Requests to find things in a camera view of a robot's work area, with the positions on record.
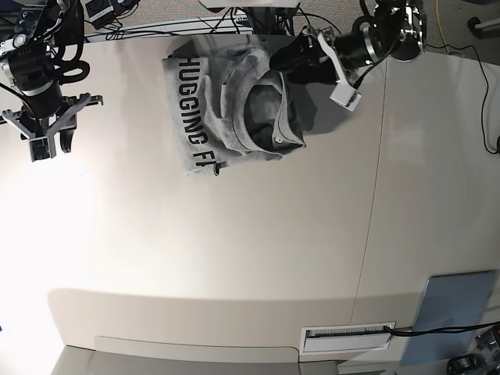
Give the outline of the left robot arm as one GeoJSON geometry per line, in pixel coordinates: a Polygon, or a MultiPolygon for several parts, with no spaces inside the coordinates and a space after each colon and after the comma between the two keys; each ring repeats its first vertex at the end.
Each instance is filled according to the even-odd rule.
{"type": "Polygon", "coordinates": [[[332,84],[359,90],[365,77],[386,58],[408,62],[424,52],[427,14],[421,1],[376,1],[348,33],[334,27],[305,26],[287,46],[270,57],[270,69],[294,84],[332,84]]]}

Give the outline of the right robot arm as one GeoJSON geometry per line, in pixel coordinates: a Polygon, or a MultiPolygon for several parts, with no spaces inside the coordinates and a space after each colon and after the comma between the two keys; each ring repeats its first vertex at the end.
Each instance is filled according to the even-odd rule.
{"type": "Polygon", "coordinates": [[[1,113],[29,144],[32,161],[52,159],[58,148],[71,151],[77,114],[101,105],[100,95],[65,96],[62,87],[84,80],[84,10],[79,1],[40,1],[20,7],[8,37],[1,41],[2,89],[21,102],[20,111],[1,113]]]}

